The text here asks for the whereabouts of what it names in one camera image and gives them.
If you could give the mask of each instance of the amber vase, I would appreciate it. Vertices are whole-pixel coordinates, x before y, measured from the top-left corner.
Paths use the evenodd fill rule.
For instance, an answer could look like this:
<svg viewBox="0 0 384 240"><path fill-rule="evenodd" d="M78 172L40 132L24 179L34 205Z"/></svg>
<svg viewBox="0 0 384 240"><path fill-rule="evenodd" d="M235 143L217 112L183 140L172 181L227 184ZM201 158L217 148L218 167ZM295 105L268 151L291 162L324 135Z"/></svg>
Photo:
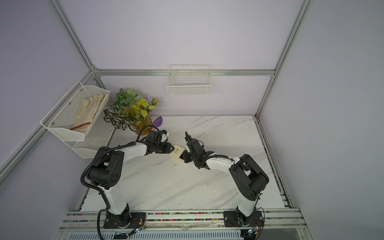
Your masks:
<svg viewBox="0 0 384 240"><path fill-rule="evenodd" d="M149 114L142 120L140 121L137 121L136 125L135 125L135 128L137 129L137 131L135 132L137 135L139 135L141 129L147 125L152 125L152 120L151 120L151 117L149 116ZM149 130L151 130L152 128L151 127L146 127L141 135L147 135L147 133L149 132Z"/></svg>

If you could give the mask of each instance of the marble table surface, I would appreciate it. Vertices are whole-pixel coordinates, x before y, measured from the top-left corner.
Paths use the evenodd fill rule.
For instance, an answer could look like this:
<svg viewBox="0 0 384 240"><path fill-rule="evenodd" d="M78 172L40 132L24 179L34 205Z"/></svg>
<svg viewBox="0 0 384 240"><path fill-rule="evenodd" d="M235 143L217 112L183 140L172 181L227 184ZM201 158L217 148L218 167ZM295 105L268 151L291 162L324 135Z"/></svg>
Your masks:
<svg viewBox="0 0 384 240"><path fill-rule="evenodd" d="M185 148L185 131L204 142L206 151L230 157L250 155L268 175L257 207L284 208L272 169L252 116L170 116L159 128L169 132L169 142ZM135 141L130 130L116 130L110 147ZM241 193L230 174L219 170L197 169L168 154L150 154L123 164L119 186L131 210L234 209ZM98 211L105 204L90 189L82 211Z"/></svg>

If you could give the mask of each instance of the white mesh shelf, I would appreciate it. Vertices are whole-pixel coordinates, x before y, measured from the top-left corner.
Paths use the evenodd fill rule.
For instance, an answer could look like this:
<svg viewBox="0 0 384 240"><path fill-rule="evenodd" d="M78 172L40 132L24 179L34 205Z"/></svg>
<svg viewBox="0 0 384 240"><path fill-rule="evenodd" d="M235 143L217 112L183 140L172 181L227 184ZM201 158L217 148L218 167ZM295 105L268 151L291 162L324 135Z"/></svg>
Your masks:
<svg viewBox="0 0 384 240"><path fill-rule="evenodd" d="M72 149L82 158L94 158L100 147L107 146L115 127L104 121L101 115L95 119L95 123L84 141L76 142Z"/></svg>
<svg viewBox="0 0 384 240"><path fill-rule="evenodd" d="M84 141L88 133L91 131L95 120L98 118L100 113L103 111L103 107L108 102L110 91L98 88L96 86L83 86L80 82L79 89L76 93L70 98L67 104L60 110L60 112L51 120L46 123L46 117L40 122L44 127L46 127L51 133L58 137L62 141ZM73 123L74 116L80 106L80 102L83 98L91 97L96 94L108 94L106 98L101 102L101 107L97 111L94 119L92 120L90 126L85 132L76 132L70 130Z"/></svg>
<svg viewBox="0 0 384 240"><path fill-rule="evenodd" d="M209 96L211 92L209 69L209 65L170 65L168 96Z"/></svg>
<svg viewBox="0 0 384 240"><path fill-rule="evenodd" d="M108 95L101 102L101 107L96 112L87 131L69 130L81 100L101 93ZM108 102L109 93L105 89L96 86L84 86L77 82L40 123L82 158L93 158L100 147L108 145L115 130L110 122L104 121L104 114L101 114Z"/></svg>

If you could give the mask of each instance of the white glove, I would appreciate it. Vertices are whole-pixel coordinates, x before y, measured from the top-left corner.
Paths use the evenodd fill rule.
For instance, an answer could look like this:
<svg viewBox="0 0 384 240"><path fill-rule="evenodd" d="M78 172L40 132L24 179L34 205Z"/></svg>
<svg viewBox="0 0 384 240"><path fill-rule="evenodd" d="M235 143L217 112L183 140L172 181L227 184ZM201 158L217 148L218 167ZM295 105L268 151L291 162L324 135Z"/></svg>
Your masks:
<svg viewBox="0 0 384 240"><path fill-rule="evenodd" d="M83 98L79 109L73 119L71 130L76 132L85 132L95 117L102 102L106 99L107 94L94 95L93 97Z"/></svg>

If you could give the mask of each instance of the white wall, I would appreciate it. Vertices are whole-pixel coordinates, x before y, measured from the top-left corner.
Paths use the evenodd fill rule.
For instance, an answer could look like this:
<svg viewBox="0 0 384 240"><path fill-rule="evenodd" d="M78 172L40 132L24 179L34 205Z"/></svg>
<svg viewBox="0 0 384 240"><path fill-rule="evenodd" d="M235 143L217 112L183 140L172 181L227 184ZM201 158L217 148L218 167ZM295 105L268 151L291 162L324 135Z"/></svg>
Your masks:
<svg viewBox="0 0 384 240"><path fill-rule="evenodd" d="M274 69L302 0L61 0L98 68Z"/></svg>
<svg viewBox="0 0 384 240"><path fill-rule="evenodd" d="M315 240L383 239L383 12L314 1L261 114Z"/></svg>
<svg viewBox="0 0 384 240"><path fill-rule="evenodd" d="M132 88L144 97L157 97L156 115L254 114L270 80L269 76L212 76L210 96L169 97L168 76L103 76L115 96Z"/></svg>
<svg viewBox="0 0 384 240"><path fill-rule="evenodd" d="M0 1L2 165L87 72L46 0ZM89 163L51 133L0 192L1 239L54 239Z"/></svg>

